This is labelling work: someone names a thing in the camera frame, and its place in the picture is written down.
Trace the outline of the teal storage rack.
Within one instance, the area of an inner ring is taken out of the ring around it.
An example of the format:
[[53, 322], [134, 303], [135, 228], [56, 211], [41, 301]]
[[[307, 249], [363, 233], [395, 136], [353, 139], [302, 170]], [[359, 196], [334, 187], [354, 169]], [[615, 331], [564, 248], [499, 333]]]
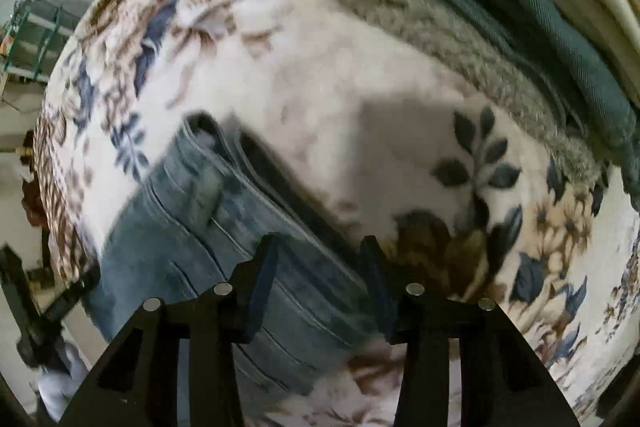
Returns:
[[2, 74], [47, 83], [88, 7], [86, 0], [15, 2], [1, 41]]

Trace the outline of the blue denim shorts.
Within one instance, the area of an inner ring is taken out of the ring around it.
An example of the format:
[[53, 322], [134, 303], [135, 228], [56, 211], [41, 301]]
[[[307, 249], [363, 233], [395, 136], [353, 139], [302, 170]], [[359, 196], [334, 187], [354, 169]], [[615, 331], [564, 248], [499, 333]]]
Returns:
[[242, 408], [259, 417], [311, 391], [375, 333], [356, 256], [231, 121], [186, 116], [104, 244], [86, 311], [112, 339], [144, 300], [190, 300], [277, 236], [262, 329], [234, 351]]

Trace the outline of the floral bed blanket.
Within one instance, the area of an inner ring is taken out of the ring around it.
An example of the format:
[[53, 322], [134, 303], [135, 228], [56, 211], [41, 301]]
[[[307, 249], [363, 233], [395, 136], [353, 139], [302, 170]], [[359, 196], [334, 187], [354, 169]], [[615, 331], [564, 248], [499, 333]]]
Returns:
[[[247, 133], [356, 256], [495, 301], [583, 426], [639, 346], [639, 196], [604, 162], [568, 181], [461, 75], [335, 0], [93, 0], [53, 69], [36, 169], [61, 280], [100, 269], [122, 210], [183, 119]], [[404, 347], [378, 329], [253, 426], [388, 426]]]

